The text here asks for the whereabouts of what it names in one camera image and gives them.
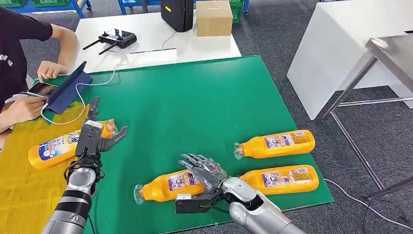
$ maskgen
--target plastic bottle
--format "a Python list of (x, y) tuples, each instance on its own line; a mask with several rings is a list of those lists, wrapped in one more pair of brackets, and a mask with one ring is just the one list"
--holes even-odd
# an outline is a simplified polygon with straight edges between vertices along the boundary
[[(117, 133), (114, 119), (99, 121), (103, 124), (102, 137), (111, 137)], [(65, 134), (55, 139), (35, 145), (29, 150), (29, 162), (37, 169), (44, 169), (58, 164), (75, 155), (80, 130)]]
[[(310, 165), (276, 167), (253, 170), (240, 176), (247, 184), (264, 195), (308, 192), (319, 186), (316, 170)], [(136, 185), (133, 196), (136, 203), (147, 200), (169, 201), (178, 194), (197, 195), (204, 187), (188, 170), (158, 176), (151, 183)]]
[(317, 172), (310, 165), (253, 170), (240, 179), (264, 195), (309, 192), (319, 186)]
[(189, 172), (183, 170), (167, 175), (160, 175), (151, 183), (137, 184), (133, 190), (136, 203), (144, 201), (169, 201), (176, 198), (178, 194), (201, 194), (204, 186)]
[(308, 130), (256, 136), (239, 144), (235, 143), (234, 155), (242, 157), (267, 158), (285, 155), (305, 154), (314, 149), (316, 142)]

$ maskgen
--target black t-shirt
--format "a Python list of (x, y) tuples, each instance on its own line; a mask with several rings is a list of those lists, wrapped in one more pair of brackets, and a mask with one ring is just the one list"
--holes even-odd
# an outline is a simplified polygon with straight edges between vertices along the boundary
[(27, 60), (21, 39), (48, 40), (51, 24), (0, 7), (0, 110), (4, 101), (27, 91)]

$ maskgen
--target yellow mat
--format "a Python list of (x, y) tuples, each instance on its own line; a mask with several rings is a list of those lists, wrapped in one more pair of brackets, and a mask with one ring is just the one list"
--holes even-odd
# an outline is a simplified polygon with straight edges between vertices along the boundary
[[(53, 121), (68, 122), (80, 114), (82, 107), (81, 103), (75, 102)], [(40, 233), (66, 188), (63, 171), (75, 158), (38, 170), (30, 165), (28, 150), (80, 129), (88, 109), (89, 106), (77, 121), (70, 124), (49, 125), (39, 118), (14, 126), (0, 153), (0, 233)]]

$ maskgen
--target gray carpet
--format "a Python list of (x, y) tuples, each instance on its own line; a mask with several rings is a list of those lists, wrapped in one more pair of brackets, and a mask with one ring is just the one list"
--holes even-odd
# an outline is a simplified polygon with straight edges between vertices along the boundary
[[(86, 17), (120, 15), (114, 0), (91, 0), (93, 12)], [(325, 178), (329, 178), (350, 195), (364, 199), (376, 186), (368, 176), (357, 156), (341, 134), (335, 122), (310, 121), (286, 74), (301, 37), (316, 5), (316, 0), (253, 0), (250, 14), (242, 23), (233, 26), (233, 35), (242, 55), (261, 55), (278, 87), (285, 104), (299, 128), (309, 129), (316, 138), (312, 155)], [(159, 7), (150, 7), (156, 12)], [(128, 14), (139, 14), (141, 9), (127, 8)], [(51, 13), (33, 17), (75, 29), (78, 17), (74, 13)], [(29, 74), (34, 75), (41, 60), (57, 58), (57, 42), (23, 42), (28, 57)], [(388, 87), (353, 91), (349, 100), (395, 97)], [(343, 124), (360, 150), (365, 154), (385, 186), (413, 175), (413, 112), (404, 103), (344, 107), (337, 111)], [(362, 234), (366, 208), (347, 198), (338, 188), (328, 184), (335, 202), (286, 213), (294, 223), (309, 234)], [(390, 201), (372, 203), (386, 217), (406, 223), (402, 214), (413, 221), (412, 188), (407, 188), (383, 198)], [(224, 225), (184, 232), (185, 234), (246, 234), (237, 224)], [(389, 223), (369, 211), (365, 220), (368, 234), (408, 234), (405, 228)]]

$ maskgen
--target person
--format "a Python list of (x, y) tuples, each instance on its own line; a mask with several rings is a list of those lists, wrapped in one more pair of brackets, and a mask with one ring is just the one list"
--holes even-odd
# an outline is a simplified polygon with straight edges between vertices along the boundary
[(16, 123), (37, 118), (44, 105), (44, 97), (19, 97), (13, 102), (6, 100), (19, 92), (27, 92), (27, 60), (21, 47), (21, 39), (60, 41), (57, 62), (42, 61), (37, 70), (40, 82), (56, 78), (68, 72), (73, 62), (77, 38), (73, 31), (54, 24), (40, 22), (0, 7), (0, 149), (10, 127)]

